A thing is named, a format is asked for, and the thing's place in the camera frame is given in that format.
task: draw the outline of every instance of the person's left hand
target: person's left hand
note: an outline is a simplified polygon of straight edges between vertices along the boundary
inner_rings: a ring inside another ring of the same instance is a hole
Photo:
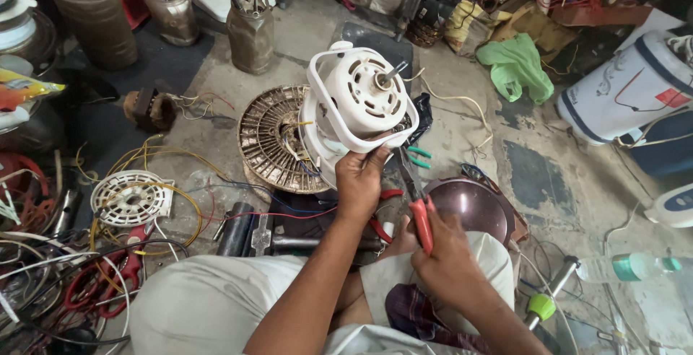
[[[337,162],[337,218],[366,225],[378,206],[380,174],[389,153],[386,147],[370,153],[350,151]]]

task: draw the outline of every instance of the white pants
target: white pants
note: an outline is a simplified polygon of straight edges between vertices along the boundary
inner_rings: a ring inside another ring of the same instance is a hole
[[[512,308],[514,285],[506,249],[482,232],[467,232],[481,270]],[[389,328],[385,297],[397,284],[420,283],[411,254],[361,268],[373,325],[351,324],[328,336],[324,354],[459,354],[459,349],[427,343]],[[137,355],[241,354],[253,331],[303,268],[293,256],[228,258],[200,255],[161,270],[137,295],[130,317]],[[441,320],[458,332],[477,333],[455,311],[432,300]]]

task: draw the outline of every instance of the red label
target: red label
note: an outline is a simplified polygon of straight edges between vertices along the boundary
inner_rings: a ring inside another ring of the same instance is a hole
[[[675,89],[668,89],[662,94],[657,95],[655,98],[674,109],[690,101],[690,98],[683,94],[679,94],[679,92],[677,92]]]

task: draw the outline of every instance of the hand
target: hand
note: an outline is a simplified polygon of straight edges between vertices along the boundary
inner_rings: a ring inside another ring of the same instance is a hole
[[[432,295],[454,308],[465,309],[465,302],[475,302],[487,287],[493,287],[479,269],[457,215],[443,214],[441,218],[430,199],[426,208],[433,251],[428,256],[418,249],[411,256],[411,265]]]
[[[380,198],[380,174],[390,149],[370,153],[349,152],[337,162],[337,218],[365,226]]]

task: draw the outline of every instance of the concrete floor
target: concrete floor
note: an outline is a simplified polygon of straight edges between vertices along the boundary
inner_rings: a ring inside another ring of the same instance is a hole
[[[230,62],[230,46],[226,35],[215,33],[215,44],[204,60],[186,96],[214,92],[223,96],[236,108],[231,110],[223,102],[214,102],[214,111],[237,119],[245,106],[265,89],[276,85],[306,83],[308,60],[327,49],[332,40],[341,34],[347,20],[375,29],[376,27],[354,17],[335,0],[289,0],[286,10],[275,9],[276,58],[273,67],[262,76],[245,74]],[[500,98],[490,82],[488,69],[465,58],[459,58],[445,45],[438,43],[431,49],[414,48],[414,64],[426,67],[433,91],[440,96],[468,96],[475,99],[493,130],[493,138],[481,150],[485,155],[477,163],[498,182],[515,208],[524,215],[532,236],[540,241],[551,241],[567,254],[578,257],[596,256],[602,253],[604,232],[622,225],[628,212],[640,199],[647,205],[649,196],[656,197],[668,187],[661,186],[647,177],[627,154],[623,161],[611,146],[579,146],[566,132],[550,128],[548,121],[558,119],[552,98],[542,106],[534,106],[526,97],[510,103]],[[413,82],[411,96],[420,94],[419,80]],[[447,178],[459,174],[458,162],[473,162],[471,149],[484,140],[478,111],[469,102],[460,100],[432,99],[435,122],[420,140],[419,146],[433,154],[430,170],[422,171],[424,180]],[[205,156],[235,180],[245,180],[242,161],[238,152],[235,120],[186,120],[179,114],[174,128],[163,138],[165,145],[180,146]],[[628,168],[637,176],[639,182]],[[150,171],[165,179],[175,179],[184,191],[203,187],[207,178],[214,181],[213,172],[206,166],[184,156],[160,156],[150,163]],[[223,215],[233,203],[245,200],[264,210],[267,205],[247,190],[213,187],[215,214]],[[204,213],[212,209],[212,200],[206,190],[191,193]],[[197,225],[194,210],[183,198],[175,199],[170,219],[161,221],[167,236],[176,239],[189,237]],[[193,254],[214,253],[216,243],[212,235],[218,226],[212,222],[189,247]],[[664,255],[671,248],[674,255],[693,255],[691,247],[693,230],[670,229],[650,223],[642,216],[642,209],[628,230],[614,234],[611,250],[628,253],[649,250]],[[525,254],[533,259],[536,240],[521,245]],[[544,244],[554,272],[561,265],[561,254]],[[543,255],[537,254],[538,264],[547,270]],[[170,263],[172,257],[148,259],[149,274]],[[538,284],[537,276],[522,265],[521,276]],[[684,302],[677,291],[680,280],[662,278],[615,287],[617,297],[626,313],[628,322],[645,341],[662,342],[680,350],[668,350],[668,354],[693,354],[693,331]],[[583,284],[583,299],[611,316],[604,289],[594,284]],[[529,289],[520,285],[525,292]],[[575,278],[566,285],[572,292],[578,291]],[[593,307],[574,300],[565,293],[559,296],[561,306],[571,316],[610,332],[610,323]],[[523,315],[526,297],[519,295],[515,310]],[[121,315],[110,323],[104,338],[115,337],[122,329]],[[565,348],[566,341],[562,320],[554,316],[542,324],[558,336]],[[604,341],[599,342],[594,333],[585,333],[582,324],[571,324],[577,331],[582,354],[612,354]],[[642,354],[631,340],[633,354]],[[122,354],[132,353],[125,345]]]

